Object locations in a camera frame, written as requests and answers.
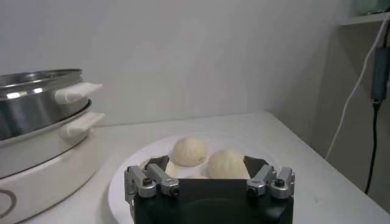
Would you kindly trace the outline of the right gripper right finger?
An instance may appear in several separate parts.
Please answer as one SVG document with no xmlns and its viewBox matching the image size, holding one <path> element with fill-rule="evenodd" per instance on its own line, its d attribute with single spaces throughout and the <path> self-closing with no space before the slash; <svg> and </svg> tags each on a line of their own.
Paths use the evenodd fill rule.
<svg viewBox="0 0 390 224">
<path fill-rule="evenodd" d="M 248 196 L 255 198 L 270 194 L 278 200 L 294 196 L 295 173 L 292 168 L 282 167 L 277 172 L 265 160 L 250 156 L 244 157 L 244 164 L 250 176 L 246 182 Z"/>
</svg>

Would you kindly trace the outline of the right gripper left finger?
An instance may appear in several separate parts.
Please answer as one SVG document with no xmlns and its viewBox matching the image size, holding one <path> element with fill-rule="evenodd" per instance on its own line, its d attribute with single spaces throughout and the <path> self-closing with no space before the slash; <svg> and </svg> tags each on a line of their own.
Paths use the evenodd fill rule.
<svg viewBox="0 0 390 224">
<path fill-rule="evenodd" d="M 124 195 L 130 210 L 135 209 L 135 197 L 153 198 L 160 193 L 169 197 L 179 196 L 179 180 L 174 177 L 176 168 L 169 156 L 150 158 L 144 166 L 128 166 L 124 171 Z"/>
</svg>

